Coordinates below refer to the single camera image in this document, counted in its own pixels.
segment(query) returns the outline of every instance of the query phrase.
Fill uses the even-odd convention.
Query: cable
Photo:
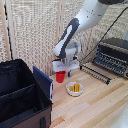
[[[96,47],[100,44],[100,42],[103,40],[103,38],[106,36],[106,34],[108,33],[108,31],[112,28],[112,26],[116,23],[116,21],[120,18],[120,16],[128,9],[128,7],[126,7],[121,13],[120,15],[116,18],[116,20],[112,23],[112,25],[109,27],[109,29],[106,31],[106,33],[103,35],[103,37],[101,38],[101,40],[97,43],[97,45],[92,49],[92,51],[90,51],[90,53],[88,53],[87,56],[85,56],[82,60],[86,59],[95,49]]]

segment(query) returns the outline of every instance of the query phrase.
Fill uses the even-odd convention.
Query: wooden wall panel
[[[13,55],[30,69],[38,67],[52,75],[53,48],[56,43],[58,0],[6,0],[12,26]]]
[[[10,60],[9,39],[3,0],[0,0],[0,62]]]

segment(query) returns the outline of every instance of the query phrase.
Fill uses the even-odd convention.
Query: small bowl
[[[83,90],[84,90],[84,87],[80,85],[80,92],[73,92],[73,91],[70,91],[70,86],[73,86],[74,84],[76,84],[76,82],[70,82],[66,85],[66,88],[67,88],[67,92],[71,95],[71,96],[79,96],[82,94]]]

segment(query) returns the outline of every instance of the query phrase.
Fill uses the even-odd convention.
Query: black storage bin
[[[0,128],[48,128],[51,109],[23,60],[0,63]]]

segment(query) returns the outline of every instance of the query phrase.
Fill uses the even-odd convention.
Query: red object
[[[56,81],[62,83],[64,81],[66,71],[56,72]]]

